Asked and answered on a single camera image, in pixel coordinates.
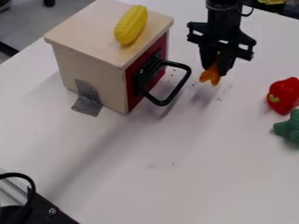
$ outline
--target wooden box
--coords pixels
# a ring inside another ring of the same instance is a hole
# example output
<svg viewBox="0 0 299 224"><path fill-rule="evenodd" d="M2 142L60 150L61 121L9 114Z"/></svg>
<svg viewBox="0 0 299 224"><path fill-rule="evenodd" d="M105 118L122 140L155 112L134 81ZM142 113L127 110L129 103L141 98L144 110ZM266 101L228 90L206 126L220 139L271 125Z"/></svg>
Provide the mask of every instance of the wooden box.
<svg viewBox="0 0 299 224"><path fill-rule="evenodd" d="M131 7L125 3L98 0L59 24L45 35L59 64L64 85L77 91L75 80L91 84L101 103L127 114L142 99L135 93L132 77L155 53L167 59L168 30L173 19L149 11L148 22L137 41L121 46L114 28ZM148 83L150 90L163 70Z"/></svg>

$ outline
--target green toy vegetable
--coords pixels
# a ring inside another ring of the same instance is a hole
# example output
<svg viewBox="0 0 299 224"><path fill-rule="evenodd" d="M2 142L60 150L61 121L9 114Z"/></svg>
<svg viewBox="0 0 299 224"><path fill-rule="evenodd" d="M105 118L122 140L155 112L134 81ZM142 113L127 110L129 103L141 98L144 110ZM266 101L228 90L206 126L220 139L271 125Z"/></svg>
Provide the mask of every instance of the green toy vegetable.
<svg viewBox="0 0 299 224"><path fill-rule="evenodd" d="M275 123L273 129L276 135L299 144L299 109L293 109L290 119L286 122Z"/></svg>

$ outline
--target box lid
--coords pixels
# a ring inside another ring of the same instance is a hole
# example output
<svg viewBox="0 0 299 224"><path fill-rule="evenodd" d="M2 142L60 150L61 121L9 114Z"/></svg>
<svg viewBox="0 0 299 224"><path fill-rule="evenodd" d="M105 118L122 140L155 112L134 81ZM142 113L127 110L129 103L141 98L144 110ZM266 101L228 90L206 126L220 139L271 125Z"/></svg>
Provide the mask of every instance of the box lid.
<svg viewBox="0 0 299 224"><path fill-rule="evenodd" d="M49 31L45 41L71 48L118 69L128 67L173 24L171 17L149 11L148 22L136 42L121 46L115 39L114 28L130 7L112 0L95 1Z"/></svg>

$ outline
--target white floor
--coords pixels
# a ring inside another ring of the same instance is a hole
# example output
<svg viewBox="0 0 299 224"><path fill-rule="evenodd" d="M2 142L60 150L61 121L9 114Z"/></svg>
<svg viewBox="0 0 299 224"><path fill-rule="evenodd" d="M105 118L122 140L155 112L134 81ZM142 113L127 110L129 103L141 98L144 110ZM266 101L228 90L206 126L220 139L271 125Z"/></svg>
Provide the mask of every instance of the white floor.
<svg viewBox="0 0 299 224"><path fill-rule="evenodd" d="M47 8L43 0L13 0L10 10L0 13L0 41L23 50L93 1L56 0L53 8ZM0 63L6 59L0 53Z"/></svg>

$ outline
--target yellow corn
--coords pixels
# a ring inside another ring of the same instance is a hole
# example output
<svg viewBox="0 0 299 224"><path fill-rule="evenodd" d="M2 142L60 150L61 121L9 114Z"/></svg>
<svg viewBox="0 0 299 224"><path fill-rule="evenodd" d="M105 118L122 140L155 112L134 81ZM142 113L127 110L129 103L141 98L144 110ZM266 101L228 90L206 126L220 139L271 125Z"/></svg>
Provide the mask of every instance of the yellow corn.
<svg viewBox="0 0 299 224"><path fill-rule="evenodd" d="M123 45L132 44L143 31L148 20L144 6L132 6L115 27L115 38Z"/></svg>

